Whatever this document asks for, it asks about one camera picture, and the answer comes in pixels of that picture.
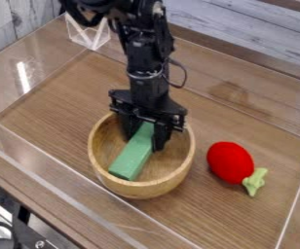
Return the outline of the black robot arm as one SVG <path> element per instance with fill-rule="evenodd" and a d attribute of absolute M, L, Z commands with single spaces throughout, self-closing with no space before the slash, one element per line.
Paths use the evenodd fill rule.
<path fill-rule="evenodd" d="M 59 0 L 77 23 L 94 27 L 105 19 L 118 34 L 126 56 L 127 89 L 109 91 L 110 109 L 131 137 L 141 125 L 154 125 L 153 149 L 165 149 L 173 132 L 184 130 L 186 109 L 171 99 L 170 66 L 175 51 L 163 0 Z"/>

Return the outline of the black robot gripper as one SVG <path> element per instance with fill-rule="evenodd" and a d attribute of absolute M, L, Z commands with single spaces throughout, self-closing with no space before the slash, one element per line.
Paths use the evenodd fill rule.
<path fill-rule="evenodd" d="M 184 131 L 186 109 L 171 99 L 169 74 L 153 77 L 130 75 L 129 89 L 111 89 L 110 109 L 119 115 L 125 140 L 129 141 L 142 122 L 154 124 L 153 151 L 162 151 L 173 130 Z"/>

